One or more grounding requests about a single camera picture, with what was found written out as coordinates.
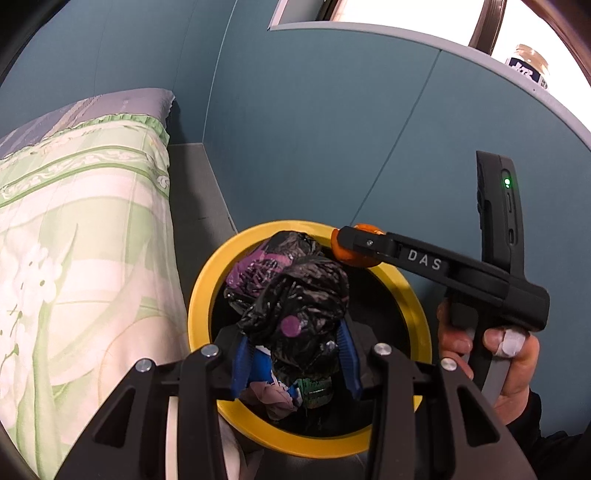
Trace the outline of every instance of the jar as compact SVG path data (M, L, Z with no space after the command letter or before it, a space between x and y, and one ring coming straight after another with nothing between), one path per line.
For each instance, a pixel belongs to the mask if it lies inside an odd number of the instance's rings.
M529 77L544 89L548 89L548 62L539 52L527 45L519 44L505 62L516 72Z

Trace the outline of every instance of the yellow bin rim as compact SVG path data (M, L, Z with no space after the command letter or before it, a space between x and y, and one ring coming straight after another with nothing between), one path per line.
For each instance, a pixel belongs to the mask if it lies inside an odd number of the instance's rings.
M209 258L191 294L189 303L189 345L191 351L212 343L210 322L213 303L230 269L254 247L280 231L304 232L324 247L330 248L333 227L322 223L303 220L278 220L262 223L233 236ZM431 363L431 335L423 307L411 286L398 269L392 265L380 264L370 271L390 290L398 303L410 338L411 358ZM421 397L414 397L414 408L418 408ZM371 426L362 430L328 438L312 438L281 430L251 412L240 400L217 402L222 417L236 430L259 445L307 458L341 458L355 455L369 448Z

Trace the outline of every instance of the black sleeve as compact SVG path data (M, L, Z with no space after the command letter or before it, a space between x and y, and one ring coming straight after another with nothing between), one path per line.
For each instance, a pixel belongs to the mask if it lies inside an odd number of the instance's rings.
M554 479L553 472L564 466L582 435L568 436L566 432L557 432L549 437L542 437L541 416L540 396L530 391L524 412L507 425L507 428L525 453L538 478Z

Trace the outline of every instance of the blue gripper pad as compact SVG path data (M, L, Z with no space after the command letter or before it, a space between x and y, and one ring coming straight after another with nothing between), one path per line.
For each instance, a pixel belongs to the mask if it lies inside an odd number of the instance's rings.
M255 347L247 337L242 337L236 355L232 360L232 383L230 390L234 398L238 398L242 390L246 388L248 377L251 374L252 358L255 353Z
M359 379L359 359L351 333L344 320L340 321L336 332L336 341L337 345L339 345L340 369L343 372L345 386L351 392L353 398L359 400L363 393L361 380Z

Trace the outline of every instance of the window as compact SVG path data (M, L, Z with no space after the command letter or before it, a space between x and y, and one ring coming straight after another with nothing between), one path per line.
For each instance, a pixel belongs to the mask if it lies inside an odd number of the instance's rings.
M468 45L484 0L341 0L332 20L405 28Z
M492 57L505 63L518 44L539 52L548 63L548 92L591 130L591 86L552 28L521 0L507 0Z

